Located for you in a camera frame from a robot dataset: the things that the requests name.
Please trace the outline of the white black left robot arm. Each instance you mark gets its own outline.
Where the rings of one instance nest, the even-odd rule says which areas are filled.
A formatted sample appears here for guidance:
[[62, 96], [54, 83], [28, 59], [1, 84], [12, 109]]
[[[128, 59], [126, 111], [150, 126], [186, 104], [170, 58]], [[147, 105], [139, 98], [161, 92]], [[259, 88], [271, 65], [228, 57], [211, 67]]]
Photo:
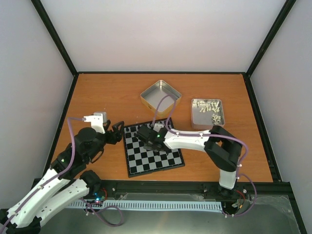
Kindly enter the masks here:
[[86, 170], [86, 166], [101, 157], [105, 145], [121, 141], [124, 121], [114, 124], [111, 130], [109, 120], [88, 116], [82, 121], [91, 125], [76, 135], [70, 134], [71, 143], [51, 163], [37, 185], [16, 205], [1, 209], [1, 232], [37, 234], [73, 201], [100, 194], [101, 179], [94, 171]]

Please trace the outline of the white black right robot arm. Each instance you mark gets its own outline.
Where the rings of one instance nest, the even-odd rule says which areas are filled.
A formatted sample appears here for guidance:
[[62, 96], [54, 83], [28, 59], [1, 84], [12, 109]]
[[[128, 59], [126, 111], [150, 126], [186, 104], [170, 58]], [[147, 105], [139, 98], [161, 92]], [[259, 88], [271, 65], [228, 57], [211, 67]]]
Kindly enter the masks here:
[[204, 152], [219, 169], [219, 185], [234, 189], [248, 146], [223, 127], [199, 132], [174, 129], [163, 120], [122, 126], [129, 176], [176, 167], [182, 149]]

